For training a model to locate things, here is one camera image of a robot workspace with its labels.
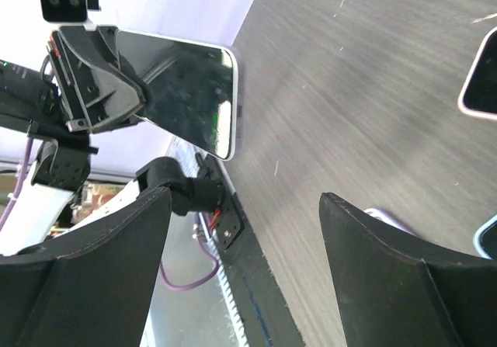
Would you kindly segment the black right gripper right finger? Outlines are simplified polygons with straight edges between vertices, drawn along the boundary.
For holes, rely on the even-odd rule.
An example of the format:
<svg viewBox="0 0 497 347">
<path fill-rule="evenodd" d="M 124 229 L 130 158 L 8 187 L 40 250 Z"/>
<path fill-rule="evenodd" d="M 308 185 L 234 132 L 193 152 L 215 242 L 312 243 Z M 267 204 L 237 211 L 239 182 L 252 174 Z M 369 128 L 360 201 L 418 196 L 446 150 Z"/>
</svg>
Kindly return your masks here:
<svg viewBox="0 0 497 347">
<path fill-rule="evenodd" d="M 496 263 L 392 227 L 334 193 L 319 219 L 349 346 L 494 346 Z"/>
</svg>

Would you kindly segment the silver edged black smartphone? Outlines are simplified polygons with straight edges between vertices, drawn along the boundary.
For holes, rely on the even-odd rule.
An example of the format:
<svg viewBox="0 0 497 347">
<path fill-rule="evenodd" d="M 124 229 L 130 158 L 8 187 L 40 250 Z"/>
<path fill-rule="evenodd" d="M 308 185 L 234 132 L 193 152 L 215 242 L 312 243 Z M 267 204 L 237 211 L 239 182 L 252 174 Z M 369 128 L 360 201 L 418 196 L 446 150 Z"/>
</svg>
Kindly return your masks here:
<svg viewBox="0 0 497 347">
<path fill-rule="evenodd" d="M 120 29 L 116 50 L 148 99 L 139 117 L 223 161 L 235 155 L 244 67 L 236 50 Z"/>
</svg>

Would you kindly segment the light blue phone case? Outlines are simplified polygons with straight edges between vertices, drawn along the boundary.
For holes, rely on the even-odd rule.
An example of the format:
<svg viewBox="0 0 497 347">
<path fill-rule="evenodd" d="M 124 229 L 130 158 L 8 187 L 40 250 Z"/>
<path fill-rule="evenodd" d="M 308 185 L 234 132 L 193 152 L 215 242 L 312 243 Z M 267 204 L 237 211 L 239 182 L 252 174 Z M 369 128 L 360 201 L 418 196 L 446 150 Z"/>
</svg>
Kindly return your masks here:
<svg viewBox="0 0 497 347">
<path fill-rule="evenodd" d="M 497 216 L 490 218 L 476 230 L 473 245 L 476 252 L 485 259 L 497 259 Z"/>
</svg>

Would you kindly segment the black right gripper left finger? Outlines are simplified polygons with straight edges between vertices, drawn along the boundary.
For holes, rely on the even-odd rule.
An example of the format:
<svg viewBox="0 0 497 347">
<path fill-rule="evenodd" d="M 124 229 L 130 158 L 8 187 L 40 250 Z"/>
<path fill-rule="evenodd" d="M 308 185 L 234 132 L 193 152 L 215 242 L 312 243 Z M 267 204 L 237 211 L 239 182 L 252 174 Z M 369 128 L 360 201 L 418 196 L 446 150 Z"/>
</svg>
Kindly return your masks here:
<svg viewBox="0 0 497 347">
<path fill-rule="evenodd" d="M 171 215 L 157 188 L 1 259 L 3 346 L 137 346 Z"/>
</svg>

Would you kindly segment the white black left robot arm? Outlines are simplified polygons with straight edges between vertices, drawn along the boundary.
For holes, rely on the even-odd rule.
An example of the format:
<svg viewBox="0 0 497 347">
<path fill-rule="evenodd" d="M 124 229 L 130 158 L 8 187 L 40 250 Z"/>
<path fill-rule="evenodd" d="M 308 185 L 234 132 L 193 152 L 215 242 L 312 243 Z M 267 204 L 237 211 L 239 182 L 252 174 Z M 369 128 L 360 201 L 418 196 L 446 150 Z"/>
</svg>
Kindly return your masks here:
<svg viewBox="0 0 497 347">
<path fill-rule="evenodd" d="M 1 63 L 1 125 L 40 140 L 27 149 L 1 224 L 29 187 L 56 192 L 48 220 L 81 192 L 90 137 L 146 122 L 223 161 L 235 152 L 240 67 L 228 47 L 129 31 L 62 26 L 39 70 Z"/>
</svg>

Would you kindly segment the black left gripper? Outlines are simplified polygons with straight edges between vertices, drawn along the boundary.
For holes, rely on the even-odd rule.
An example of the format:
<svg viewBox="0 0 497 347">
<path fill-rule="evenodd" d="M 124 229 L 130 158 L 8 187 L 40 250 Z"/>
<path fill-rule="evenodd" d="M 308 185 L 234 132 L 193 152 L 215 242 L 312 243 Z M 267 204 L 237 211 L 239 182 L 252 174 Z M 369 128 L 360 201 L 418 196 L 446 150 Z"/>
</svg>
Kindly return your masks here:
<svg viewBox="0 0 497 347">
<path fill-rule="evenodd" d="M 143 108 L 142 87 L 112 65 L 97 29 L 61 26 L 42 68 L 1 61 L 1 126 L 96 153 L 89 133 L 112 130 Z"/>
</svg>

